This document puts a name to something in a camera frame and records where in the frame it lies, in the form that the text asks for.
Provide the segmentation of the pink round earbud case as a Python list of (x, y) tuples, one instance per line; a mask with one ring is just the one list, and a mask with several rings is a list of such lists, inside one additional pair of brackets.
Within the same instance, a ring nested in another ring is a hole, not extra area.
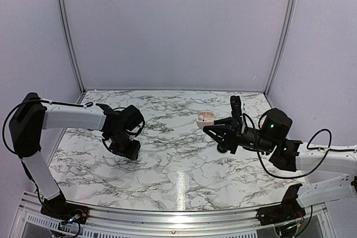
[(197, 115), (196, 124), (200, 129), (214, 125), (215, 113), (212, 111), (201, 111)]

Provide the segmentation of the black round earbud case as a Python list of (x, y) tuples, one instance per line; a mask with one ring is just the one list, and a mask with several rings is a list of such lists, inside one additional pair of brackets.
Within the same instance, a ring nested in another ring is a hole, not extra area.
[(221, 145), (217, 145), (217, 151), (219, 152), (219, 153), (226, 153), (227, 152), (227, 150), (224, 148), (224, 147), (222, 147)]

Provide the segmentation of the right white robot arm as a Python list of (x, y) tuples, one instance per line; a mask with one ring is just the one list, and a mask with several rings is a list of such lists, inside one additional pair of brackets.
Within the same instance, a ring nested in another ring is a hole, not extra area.
[(233, 109), (231, 116), (215, 119), (212, 112), (200, 112), (197, 125), (217, 143), (221, 153), (235, 154), (238, 147), (254, 152), (258, 160), (269, 156), (269, 162), (281, 171), (302, 171), (309, 176), (315, 171), (339, 173), (338, 177), (311, 184), (294, 184), (288, 188), (276, 215), (288, 220), (300, 207), (356, 197), (356, 146), (332, 147), (312, 145), (311, 141), (287, 139), (292, 119), (274, 108), (266, 111), (258, 125), (247, 125), (249, 116)]

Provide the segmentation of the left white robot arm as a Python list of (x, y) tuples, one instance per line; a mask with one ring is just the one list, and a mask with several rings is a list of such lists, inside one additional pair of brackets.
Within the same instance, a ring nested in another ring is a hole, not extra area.
[(136, 160), (141, 134), (146, 122), (138, 108), (130, 105), (113, 109), (107, 104), (84, 105), (62, 103), (42, 99), (37, 93), (28, 93), (6, 116), (2, 125), (2, 139), (8, 130), (12, 145), (4, 143), (9, 152), (16, 155), (38, 193), (44, 209), (58, 218), (70, 214), (60, 187), (55, 182), (41, 153), (40, 140), (43, 130), (87, 129), (100, 131), (105, 148), (114, 155)]

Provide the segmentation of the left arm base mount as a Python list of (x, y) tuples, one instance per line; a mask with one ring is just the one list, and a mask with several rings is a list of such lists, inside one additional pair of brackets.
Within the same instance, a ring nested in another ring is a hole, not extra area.
[(50, 216), (63, 221), (68, 221), (72, 217), (79, 215), (76, 220), (80, 224), (85, 224), (88, 217), (89, 207), (79, 205), (77, 203), (68, 202), (60, 191), (60, 194), (53, 199), (40, 199), (41, 201), (41, 213), (46, 216)]

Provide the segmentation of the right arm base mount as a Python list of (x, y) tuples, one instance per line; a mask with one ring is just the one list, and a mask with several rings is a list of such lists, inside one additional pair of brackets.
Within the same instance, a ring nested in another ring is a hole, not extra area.
[(260, 224), (262, 226), (278, 224), (305, 216), (305, 209), (297, 202), (298, 190), (301, 186), (301, 183), (289, 186), (280, 204), (257, 209), (256, 218)]

